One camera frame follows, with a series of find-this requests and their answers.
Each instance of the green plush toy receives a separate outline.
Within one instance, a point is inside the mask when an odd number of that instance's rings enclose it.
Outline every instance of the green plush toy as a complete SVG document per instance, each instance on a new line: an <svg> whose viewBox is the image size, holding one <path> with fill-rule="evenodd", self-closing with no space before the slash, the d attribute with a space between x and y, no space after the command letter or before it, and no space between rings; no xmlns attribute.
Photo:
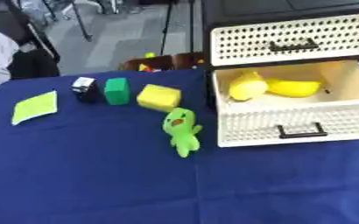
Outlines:
<svg viewBox="0 0 359 224"><path fill-rule="evenodd" d="M163 123L163 130L172 136L170 141L172 147L177 147L177 152L182 158L187 158L190 151L197 151L200 148L196 134L202 126L195 124L196 115L192 110L175 108Z"/></svg>

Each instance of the white storage box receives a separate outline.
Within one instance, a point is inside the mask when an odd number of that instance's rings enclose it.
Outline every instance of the white storage box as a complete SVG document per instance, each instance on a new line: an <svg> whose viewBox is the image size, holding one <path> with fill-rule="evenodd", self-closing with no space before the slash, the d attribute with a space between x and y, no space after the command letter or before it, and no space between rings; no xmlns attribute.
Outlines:
<svg viewBox="0 0 359 224"><path fill-rule="evenodd" d="M263 77L322 81L313 96L264 94L234 101L229 83L242 71ZM212 73L221 147L359 139L359 62L342 60L287 66L246 67Z"/></svg>

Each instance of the yellow fruit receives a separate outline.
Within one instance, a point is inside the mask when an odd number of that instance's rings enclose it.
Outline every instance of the yellow fruit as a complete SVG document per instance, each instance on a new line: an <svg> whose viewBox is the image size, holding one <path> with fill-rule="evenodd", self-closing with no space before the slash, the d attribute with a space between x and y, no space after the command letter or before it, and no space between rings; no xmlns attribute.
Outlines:
<svg viewBox="0 0 359 224"><path fill-rule="evenodd" d="M266 82L269 87L268 92L289 97L307 97L314 95L321 85L319 81L268 79Z"/></svg>
<svg viewBox="0 0 359 224"><path fill-rule="evenodd" d="M263 95L268 85L257 72L243 73L229 85L229 94L237 101L246 101Z"/></svg>

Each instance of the white drawer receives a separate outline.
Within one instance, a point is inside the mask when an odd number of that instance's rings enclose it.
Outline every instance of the white drawer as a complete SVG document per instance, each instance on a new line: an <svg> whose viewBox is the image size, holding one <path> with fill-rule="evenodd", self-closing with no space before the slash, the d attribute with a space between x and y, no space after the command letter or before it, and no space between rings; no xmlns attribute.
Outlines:
<svg viewBox="0 0 359 224"><path fill-rule="evenodd" d="M215 28L215 67L359 55L359 14Z"/></svg>
<svg viewBox="0 0 359 224"><path fill-rule="evenodd" d="M234 101L229 83L242 70L290 80L317 78L323 87L306 98L264 94ZM358 61L216 70L212 77L221 147L359 139Z"/></svg>

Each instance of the drawer organizer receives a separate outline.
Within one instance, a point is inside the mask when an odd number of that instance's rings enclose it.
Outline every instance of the drawer organizer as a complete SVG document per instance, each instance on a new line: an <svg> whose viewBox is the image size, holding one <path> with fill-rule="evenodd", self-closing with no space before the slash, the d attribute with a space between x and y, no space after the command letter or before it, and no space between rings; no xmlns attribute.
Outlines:
<svg viewBox="0 0 359 224"><path fill-rule="evenodd" d="M274 4L270 8L265 1L203 4L207 78L213 88L208 93L218 113L218 144L359 139L359 1L288 0L290 5L281 7L283 2L276 0L269 1ZM252 3L254 10L245 12L230 5ZM303 98L263 94L233 100L229 83L255 71L266 79L318 80L322 85Z"/></svg>

